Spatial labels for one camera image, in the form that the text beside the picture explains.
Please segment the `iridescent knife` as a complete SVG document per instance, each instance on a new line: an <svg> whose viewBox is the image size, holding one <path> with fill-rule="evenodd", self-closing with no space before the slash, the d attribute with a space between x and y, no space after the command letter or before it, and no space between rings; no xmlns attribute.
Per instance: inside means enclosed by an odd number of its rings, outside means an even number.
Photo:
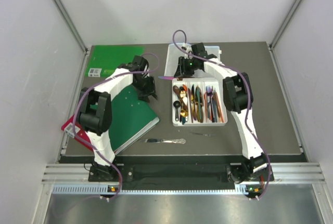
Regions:
<svg viewBox="0 0 333 224"><path fill-rule="evenodd" d="M162 79L162 80L170 80L170 81L174 79L174 77L172 77L172 76L158 76L158 78Z"/></svg>
<svg viewBox="0 0 333 224"><path fill-rule="evenodd" d="M190 99L191 99L191 115L192 115L192 119L193 119L193 122L194 122L194 120L196 120L196 116L195 116L195 93L194 93L194 84L192 84L190 92L191 92L191 95L190 95Z"/></svg>

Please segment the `brown wooden spoon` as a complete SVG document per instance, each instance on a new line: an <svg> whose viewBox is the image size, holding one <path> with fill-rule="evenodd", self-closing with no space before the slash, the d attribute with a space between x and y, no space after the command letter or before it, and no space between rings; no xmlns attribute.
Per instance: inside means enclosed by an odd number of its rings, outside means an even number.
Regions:
<svg viewBox="0 0 333 224"><path fill-rule="evenodd" d="M181 89L178 86L174 85L173 86L173 91L176 94L178 100L181 102L181 104L183 104L182 98L180 97L180 91L181 91Z"/></svg>

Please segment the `purple plastic fork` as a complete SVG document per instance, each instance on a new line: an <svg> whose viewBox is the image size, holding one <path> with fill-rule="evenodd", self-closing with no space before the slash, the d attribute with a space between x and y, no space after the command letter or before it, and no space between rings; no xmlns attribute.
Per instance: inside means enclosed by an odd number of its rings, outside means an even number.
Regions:
<svg viewBox="0 0 333 224"><path fill-rule="evenodd" d="M211 86L206 87L206 92L207 92L207 108L208 108L208 118L210 119L211 122L213 122L213 112L212 112L212 88Z"/></svg>

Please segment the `white cutlery tray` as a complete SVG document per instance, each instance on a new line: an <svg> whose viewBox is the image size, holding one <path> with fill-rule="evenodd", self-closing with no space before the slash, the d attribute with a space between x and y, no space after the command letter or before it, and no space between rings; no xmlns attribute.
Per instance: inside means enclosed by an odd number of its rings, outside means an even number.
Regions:
<svg viewBox="0 0 333 224"><path fill-rule="evenodd" d="M172 123L177 127L224 126L223 89L214 78L172 80Z"/></svg>

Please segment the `small dark dessert fork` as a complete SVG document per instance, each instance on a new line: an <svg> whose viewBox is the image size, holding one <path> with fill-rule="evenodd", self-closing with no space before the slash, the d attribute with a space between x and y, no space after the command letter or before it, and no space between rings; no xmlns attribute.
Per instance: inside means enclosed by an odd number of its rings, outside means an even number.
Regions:
<svg viewBox="0 0 333 224"><path fill-rule="evenodd" d="M215 134L205 134L205 133L195 133L195 132L190 132L192 135L199 135L199 136L205 136L205 137L215 137Z"/></svg>

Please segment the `teal handled gold spoon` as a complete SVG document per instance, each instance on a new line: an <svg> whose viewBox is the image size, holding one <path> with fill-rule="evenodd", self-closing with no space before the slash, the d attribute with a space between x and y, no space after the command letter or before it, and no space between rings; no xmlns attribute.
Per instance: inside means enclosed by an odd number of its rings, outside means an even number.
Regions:
<svg viewBox="0 0 333 224"><path fill-rule="evenodd" d="M185 111L184 109L181 109L180 114L181 114L181 123L182 125L185 125L188 122L188 112Z"/></svg>

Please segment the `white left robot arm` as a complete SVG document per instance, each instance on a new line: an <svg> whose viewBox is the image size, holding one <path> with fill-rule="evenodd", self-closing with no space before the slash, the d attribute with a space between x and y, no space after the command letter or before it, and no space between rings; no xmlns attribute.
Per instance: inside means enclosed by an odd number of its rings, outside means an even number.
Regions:
<svg viewBox="0 0 333 224"><path fill-rule="evenodd" d="M118 168L112 165L115 153L111 147L109 128L112 123L112 100L126 87L134 86L139 100L149 103L150 97L158 99L155 79L150 76L145 54L135 55L129 63L120 64L106 79L84 88L80 92L78 106L72 123L79 123L88 135L94 151L94 161L102 165L100 174L106 180L114 180Z"/></svg>

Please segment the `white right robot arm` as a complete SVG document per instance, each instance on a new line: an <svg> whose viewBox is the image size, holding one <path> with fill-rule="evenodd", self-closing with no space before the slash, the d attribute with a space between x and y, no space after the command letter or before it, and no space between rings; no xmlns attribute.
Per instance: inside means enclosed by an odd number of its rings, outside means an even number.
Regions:
<svg viewBox="0 0 333 224"><path fill-rule="evenodd" d="M242 155L247 159L242 170L243 175L249 180L257 179L262 170L271 169L271 161L255 132L252 117L253 94L248 74L225 65L214 55L207 54L203 43L192 45L191 52L185 50L188 46L186 43L182 47L176 42L173 44L179 51L193 58L196 70L203 70L222 81L224 105L236 122Z"/></svg>

